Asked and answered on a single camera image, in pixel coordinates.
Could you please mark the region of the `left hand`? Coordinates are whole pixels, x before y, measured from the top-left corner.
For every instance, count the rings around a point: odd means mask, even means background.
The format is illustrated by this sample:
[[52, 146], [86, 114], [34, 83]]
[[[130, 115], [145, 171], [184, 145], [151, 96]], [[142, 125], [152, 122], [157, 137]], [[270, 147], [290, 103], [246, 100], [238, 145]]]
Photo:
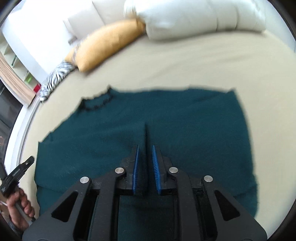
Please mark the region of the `left hand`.
[[21, 214], [20, 210], [26, 215], [26, 217], [35, 217], [35, 210], [28, 200], [22, 188], [18, 188], [14, 193], [12, 193], [6, 200], [9, 215], [11, 217], [12, 223], [20, 231], [25, 231], [29, 224], [27, 223], [24, 216]]

